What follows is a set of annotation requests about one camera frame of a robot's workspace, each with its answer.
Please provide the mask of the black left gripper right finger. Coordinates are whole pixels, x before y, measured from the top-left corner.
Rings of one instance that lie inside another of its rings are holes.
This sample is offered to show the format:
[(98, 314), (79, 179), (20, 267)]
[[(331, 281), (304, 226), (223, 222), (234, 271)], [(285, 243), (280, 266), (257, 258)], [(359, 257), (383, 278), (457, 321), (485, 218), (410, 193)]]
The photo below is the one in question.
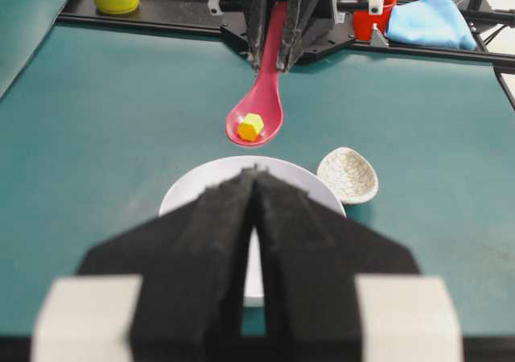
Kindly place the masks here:
[(268, 332), (293, 361), (460, 361), (445, 282), (397, 241), (254, 178)]

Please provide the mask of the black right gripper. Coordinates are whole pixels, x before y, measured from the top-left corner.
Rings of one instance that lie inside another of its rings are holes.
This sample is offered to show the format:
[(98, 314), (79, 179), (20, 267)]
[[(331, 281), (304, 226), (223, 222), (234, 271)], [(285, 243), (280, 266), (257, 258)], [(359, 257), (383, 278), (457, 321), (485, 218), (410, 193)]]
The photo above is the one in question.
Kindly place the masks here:
[[(222, 0), (208, 0), (213, 15), (222, 15)], [(249, 62), (258, 70), (266, 39), (269, 0), (241, 0), (249, 45)], [(277, 58), (277, 69), (288, 72), (314, 40), (334, 27), (335, 10), (367, 10), (383, 13), (384, 0), (287, 0), (286, 18)]]

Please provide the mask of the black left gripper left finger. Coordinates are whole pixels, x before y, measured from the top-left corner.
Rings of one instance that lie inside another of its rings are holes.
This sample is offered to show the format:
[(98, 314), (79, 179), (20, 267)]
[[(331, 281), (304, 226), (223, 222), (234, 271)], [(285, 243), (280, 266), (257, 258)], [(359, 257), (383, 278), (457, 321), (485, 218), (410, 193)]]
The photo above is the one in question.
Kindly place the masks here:
[(238, 331), (254, 172), (88, 249), (57, 278), (31, 342), (33, 361), (202, 361)]

